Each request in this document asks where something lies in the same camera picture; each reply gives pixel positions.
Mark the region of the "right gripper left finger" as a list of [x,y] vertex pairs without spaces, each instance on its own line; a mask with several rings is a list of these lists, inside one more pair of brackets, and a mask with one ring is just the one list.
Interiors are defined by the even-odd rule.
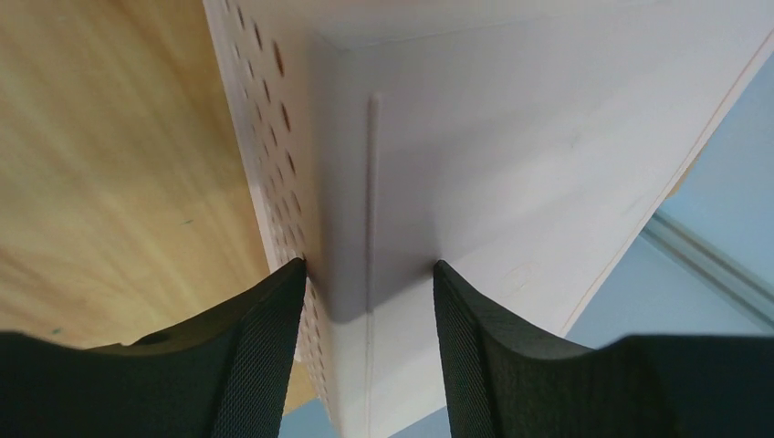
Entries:
[[276,437],[307,283],[294,258],[124,346],[1,335],[4,437]]

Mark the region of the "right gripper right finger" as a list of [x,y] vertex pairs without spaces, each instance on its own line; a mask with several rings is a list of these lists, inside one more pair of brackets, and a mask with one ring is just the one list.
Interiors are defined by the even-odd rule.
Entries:
[[434,316],[454,437],[770,437],[770,337],[557,337],[445,261]]

